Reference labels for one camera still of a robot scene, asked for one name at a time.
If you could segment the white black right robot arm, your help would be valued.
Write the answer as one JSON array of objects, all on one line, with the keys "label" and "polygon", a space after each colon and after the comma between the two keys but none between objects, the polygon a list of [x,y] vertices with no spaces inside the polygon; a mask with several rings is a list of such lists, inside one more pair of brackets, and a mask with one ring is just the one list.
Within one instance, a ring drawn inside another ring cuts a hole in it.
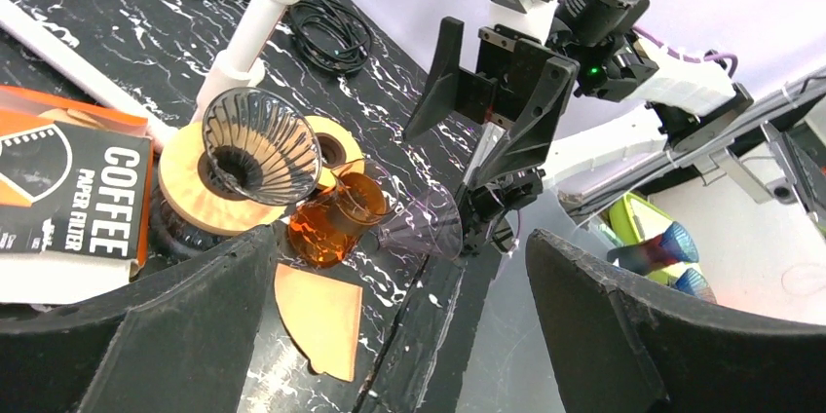
[{"label": "white black right robot arm", "polygon": [[470,189],[540,169],[545,187],[644,153],[689,153],[752,104],[734,56],[680,56],[635,26],[649,0],[489,0],[474,69],[463,23],[444,18],[406,138],[458,113],[499,130]]}]

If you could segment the clear glass ribbed dripper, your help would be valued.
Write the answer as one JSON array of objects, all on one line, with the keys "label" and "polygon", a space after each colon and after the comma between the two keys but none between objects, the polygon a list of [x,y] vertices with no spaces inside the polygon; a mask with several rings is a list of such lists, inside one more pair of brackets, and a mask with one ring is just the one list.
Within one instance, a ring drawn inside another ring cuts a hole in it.
[{"label": "clear glass ribbed dripper", "polygon": [[285,98],[257,88],[233,88],[202,117],[209,180],[217,190],[264,206],[289,206],[319,184],[323,157],[305,117]]}]

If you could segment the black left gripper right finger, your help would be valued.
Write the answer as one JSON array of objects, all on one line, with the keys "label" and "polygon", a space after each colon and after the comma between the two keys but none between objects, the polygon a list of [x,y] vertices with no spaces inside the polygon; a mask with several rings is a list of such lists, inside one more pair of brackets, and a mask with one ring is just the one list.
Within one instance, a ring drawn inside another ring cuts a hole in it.
[{"label": "black left gripper right finger", "polygon": [[538,229],[526,271],[569,412],[821,412],[825,329],[715,305]]}]

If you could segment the brown paper coffee filter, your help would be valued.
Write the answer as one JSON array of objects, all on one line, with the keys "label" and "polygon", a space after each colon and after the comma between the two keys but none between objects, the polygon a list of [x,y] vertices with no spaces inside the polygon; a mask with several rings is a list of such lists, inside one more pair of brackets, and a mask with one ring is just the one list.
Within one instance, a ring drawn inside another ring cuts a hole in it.
[{"label": "brown paper coffee filter", "polygon": [[274,291],[282,323],[311,369],[352,382],[362,288],[280,264]]}]

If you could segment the wooden ring dripper holder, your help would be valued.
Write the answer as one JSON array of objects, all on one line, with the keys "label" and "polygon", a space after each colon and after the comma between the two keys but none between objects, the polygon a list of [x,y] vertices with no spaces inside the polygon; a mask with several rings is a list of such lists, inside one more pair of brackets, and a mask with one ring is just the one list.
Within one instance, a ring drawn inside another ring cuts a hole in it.
[{"label": "wooden ring dripper holder", "polygon": [[206,161],[200,122],[180,129],[160,156],[160,188],[187,223],[213,235],[233,237],[283,216],[284,206],[265,206],[244,197],[236,200],[212,191],[201,168]]}]

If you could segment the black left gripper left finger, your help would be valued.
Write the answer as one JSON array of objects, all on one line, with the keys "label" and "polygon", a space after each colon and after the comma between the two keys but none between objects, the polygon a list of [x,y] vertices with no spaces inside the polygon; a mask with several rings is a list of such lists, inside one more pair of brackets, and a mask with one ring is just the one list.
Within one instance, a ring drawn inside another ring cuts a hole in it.
[{"label": "black left gripper left finger", "polygon": [[5,412],[233,412],[275,270],[256,227],[95,298],[1,315]]}]

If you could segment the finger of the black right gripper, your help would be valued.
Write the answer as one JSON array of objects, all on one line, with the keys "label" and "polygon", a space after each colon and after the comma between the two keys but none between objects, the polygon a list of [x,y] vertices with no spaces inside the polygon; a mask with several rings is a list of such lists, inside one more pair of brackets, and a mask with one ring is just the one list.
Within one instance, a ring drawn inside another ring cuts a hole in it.
[{"label": "finger of the black right gripper", "polygon": [[452,113],[483,125],[489,117],[498,80],[484,72],[460,66],[464,23],[453,17],[442,19],[425,88],[403,131],[412,140],[445,121]]},{"label": "finger of the black right gripper", "polygon": [[551,56],[544,62],[542,70],[532,78],[519,117],[474,171],[474,185],[535,168],[545,161],[579,69],[576,61],[563,56]]}]

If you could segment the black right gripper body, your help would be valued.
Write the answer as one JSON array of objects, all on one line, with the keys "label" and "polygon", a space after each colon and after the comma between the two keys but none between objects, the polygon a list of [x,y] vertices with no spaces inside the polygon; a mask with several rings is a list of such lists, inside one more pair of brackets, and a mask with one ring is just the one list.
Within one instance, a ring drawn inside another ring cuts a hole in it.
[{"label": "black right gripper body", "polygon": [[541,81],[545,63],[552,59],[571,64],[570,73],[554,69],[549,74],[551,86],[571,87],[578,76],[578,63],[547,47],[540,39],[502,24],[483,26],[476,74],[494,82],[493,99],[486,109],[485,120],[510,129],[528,105]]}]

